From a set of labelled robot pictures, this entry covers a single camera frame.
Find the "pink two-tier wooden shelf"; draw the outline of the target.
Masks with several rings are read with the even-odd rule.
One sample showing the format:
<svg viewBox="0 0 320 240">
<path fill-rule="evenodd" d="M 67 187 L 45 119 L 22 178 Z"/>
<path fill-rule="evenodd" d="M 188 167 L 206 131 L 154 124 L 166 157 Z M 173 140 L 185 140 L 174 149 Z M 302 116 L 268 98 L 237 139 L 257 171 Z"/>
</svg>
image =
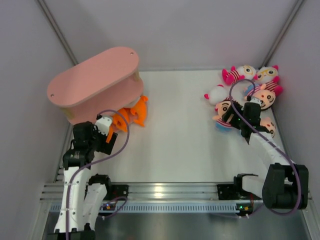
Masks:
<svg viewBox="0 0 320 240">
<path fill-rule="evenodd" d="M 90 121 L 104 110 L 136 104 L 144 91 L 139 55 L 118 46 L 105 50 L 58 74 L 47 87 L 47 97 L 75 125 Z"/>
</svg>

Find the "orange plush toy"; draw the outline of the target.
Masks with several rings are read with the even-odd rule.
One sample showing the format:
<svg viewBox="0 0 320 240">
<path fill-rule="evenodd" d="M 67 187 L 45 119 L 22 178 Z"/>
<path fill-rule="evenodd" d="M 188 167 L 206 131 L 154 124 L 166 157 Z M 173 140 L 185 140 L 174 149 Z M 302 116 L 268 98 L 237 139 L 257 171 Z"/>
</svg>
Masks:
<svg viewBox="0 0 320 240">
<path fill-rule="evenodd" d="M 142 127 L 145 126 L 145 120 L 148 114 L 148 100 L 147 96 L 142 95 L 138 102 L 130 109 L 130 113 L 134 116 L 133 122 Z"/>
<path fill-rule="evenodd" d="M 115 132 L 122 131 L 127 132 L 127 124 L 130 123 L 130 109 L 127 107 L 121 108 L 118 110 L 118 113 L 115 113 L 112 117 L 112 128 Z"/>
</svg>

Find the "orange plush toy right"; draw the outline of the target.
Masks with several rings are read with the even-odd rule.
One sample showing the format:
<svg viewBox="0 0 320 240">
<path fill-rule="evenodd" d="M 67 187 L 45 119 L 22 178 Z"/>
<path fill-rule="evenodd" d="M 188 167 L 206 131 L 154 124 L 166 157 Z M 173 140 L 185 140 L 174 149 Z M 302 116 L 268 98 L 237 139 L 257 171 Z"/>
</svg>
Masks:
<svg viewBox="0 0 320 240">
<path fill-rule="evenodd" d="M 142 95 L 138 102 L 130 109 L 130 113 L 134 116 L 133 122 L 142 127 L 145 126 L 145 120 L 148 114 L 148 100 L 147 96 Z"/>
</svg>

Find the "boy plush black hair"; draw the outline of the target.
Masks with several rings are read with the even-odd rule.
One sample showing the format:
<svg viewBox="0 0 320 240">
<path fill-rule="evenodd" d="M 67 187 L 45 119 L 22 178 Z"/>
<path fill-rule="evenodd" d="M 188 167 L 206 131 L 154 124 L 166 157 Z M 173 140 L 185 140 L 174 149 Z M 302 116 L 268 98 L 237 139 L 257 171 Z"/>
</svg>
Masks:
<svg viewBox="0 0 320 240">
<path fill-rule="evenodd" d="M 231 101 L 228 97 L 215 105 L 216 115 L 213 116 L 212 119 L 215 121 L 216 128 L 222 132 L 229 132 L 233 128 L 229 122 L 222 120 L 222 116 L 227 112 L 230 106 Z"/>
</svg>

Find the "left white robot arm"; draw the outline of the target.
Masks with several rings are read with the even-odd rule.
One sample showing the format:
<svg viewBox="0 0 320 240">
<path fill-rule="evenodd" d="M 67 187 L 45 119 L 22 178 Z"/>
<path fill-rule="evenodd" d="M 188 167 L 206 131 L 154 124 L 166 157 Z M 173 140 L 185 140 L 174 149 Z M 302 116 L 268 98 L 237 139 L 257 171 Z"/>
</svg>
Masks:
<svg viewBox="0 0 320 240">
<path fill-rule="evenodd" d="M 70 148 L 62 157 L 63 195 L 54 232 L 49 240 L 94 240 L 95 225 L 103 200 L 113 194 L 108 175 L 94 173 L 95 153 L 110 155 L 117 139 L 112 120 L 101 118 L 75 124 Z"/>
</svg>

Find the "white pink plush yellow glasses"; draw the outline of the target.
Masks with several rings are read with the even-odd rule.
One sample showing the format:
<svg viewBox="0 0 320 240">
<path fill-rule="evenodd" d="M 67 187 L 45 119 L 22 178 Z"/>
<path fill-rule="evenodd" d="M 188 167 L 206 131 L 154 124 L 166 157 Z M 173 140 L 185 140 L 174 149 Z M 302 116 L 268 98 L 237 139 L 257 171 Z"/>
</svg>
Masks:
<svg viewBox="0 0 320 240">
<path fill-rule="evenodd" d="M 278 65 L 260 68 L 253 79 L 260 85 L 265 84 L 266 89 L 274 92 L 277 97 L 284 91 L 284 88 L 280 85 Z"/>
</svg>

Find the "boy plush red dot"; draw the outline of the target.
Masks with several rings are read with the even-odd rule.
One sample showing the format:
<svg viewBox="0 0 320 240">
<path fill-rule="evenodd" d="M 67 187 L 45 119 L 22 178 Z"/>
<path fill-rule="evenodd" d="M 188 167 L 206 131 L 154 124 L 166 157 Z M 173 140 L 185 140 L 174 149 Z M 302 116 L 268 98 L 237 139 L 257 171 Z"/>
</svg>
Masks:
<svg viewBox="0 0 320 240">
<path fill-rule="evenodd" d="M 245 96 L 245 100 L 248 96 L 258 98 L 260 100 L 262 111 L 269 109 L 276 100 L 276 94 L 273 91 L 268 90 L 266 84 L 251 84 L 244 89 L 243 94 Z"/>
</svg>

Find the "orange plush toy middle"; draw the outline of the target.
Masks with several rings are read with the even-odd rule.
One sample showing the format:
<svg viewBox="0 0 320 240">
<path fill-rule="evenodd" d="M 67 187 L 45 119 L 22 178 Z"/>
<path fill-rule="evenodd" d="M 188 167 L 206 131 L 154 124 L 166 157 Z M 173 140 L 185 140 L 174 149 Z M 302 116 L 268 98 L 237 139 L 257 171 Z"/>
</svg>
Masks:
<svg viewBox="0 0 320 240">
<path fill-rule="evenodd" d="M 112 117 L 112 128 L 115 132 L 122 131 L 127 132 L 127 124 L 130 123 L 130 109 L 127 107 L 121 108 L 118 110 L 118 113 L 115 113 Z"/>
</svg>

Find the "white pink plush face down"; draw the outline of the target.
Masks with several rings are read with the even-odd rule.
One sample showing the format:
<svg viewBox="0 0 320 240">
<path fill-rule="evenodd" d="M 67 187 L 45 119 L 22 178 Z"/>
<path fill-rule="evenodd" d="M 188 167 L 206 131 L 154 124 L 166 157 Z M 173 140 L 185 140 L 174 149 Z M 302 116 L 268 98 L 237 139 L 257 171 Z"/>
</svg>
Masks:
<svg viewBox="0 0 320 240">
<path fill-rule="evenodd" d="M 205 93 L 203 97 L 209 104 L 216 105 L 227 99 L 229 97 L 229 93 L 222 84 L 218 84 L 209 92 Z"/>
</svg>

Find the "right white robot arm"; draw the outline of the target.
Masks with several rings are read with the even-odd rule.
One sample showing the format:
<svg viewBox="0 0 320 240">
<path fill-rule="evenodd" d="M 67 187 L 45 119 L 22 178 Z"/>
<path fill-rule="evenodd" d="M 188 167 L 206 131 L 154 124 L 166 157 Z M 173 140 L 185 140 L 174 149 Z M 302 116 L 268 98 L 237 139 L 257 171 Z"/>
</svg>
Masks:
<svg viewBox="0 0 320 240">
<path fill-rule="evenodd" d="M 251 193 L 264 205 L 293 213 L 308 205 L 309 171 L 305 165 L 295 164 L 275 143 L 271 131 L 261 124 L 261 106 L 252 99 L 244 105 L 235 101 L 222 115 L 222 121 L 240 131 L 241 136 L 265 166 L 255 173 L 241 173 L 240 182 L 233 186 L 235 196 L 246 198 Z"/>
</svg>

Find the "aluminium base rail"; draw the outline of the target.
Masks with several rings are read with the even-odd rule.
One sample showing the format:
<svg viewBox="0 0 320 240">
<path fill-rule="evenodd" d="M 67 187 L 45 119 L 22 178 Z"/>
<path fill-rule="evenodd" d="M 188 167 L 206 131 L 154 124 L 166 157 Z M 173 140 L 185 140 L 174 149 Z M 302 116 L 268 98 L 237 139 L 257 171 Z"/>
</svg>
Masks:
<svg viewBox="0 0 320 240">
<path fill-rule="evenodd" d="M 127 198 L 131 201 L 236 201 L 249 200 L 250 194 L 239 199 L 219 199 L 218 185 L 229 182 L 114 182 L 128 185 Z"/>
</svg>

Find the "white pink plush back left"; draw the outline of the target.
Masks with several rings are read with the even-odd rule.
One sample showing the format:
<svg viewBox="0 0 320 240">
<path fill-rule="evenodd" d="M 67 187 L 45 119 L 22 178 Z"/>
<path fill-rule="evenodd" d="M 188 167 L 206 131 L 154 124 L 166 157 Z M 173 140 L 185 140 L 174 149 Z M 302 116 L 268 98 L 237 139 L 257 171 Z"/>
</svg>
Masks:
<svg viewBox="0 0 320 240">
<path fill-rule="evenodd" d="M 230 71 L 223 69 L 221 71 L 222 80 L 228 86 L 233 85 L 239 80 L 249 79 L 252 80 L 256 75 L 257 70 L 250 65 L 242 65 L 239 67 L 232 66 Z"/>
</svg>

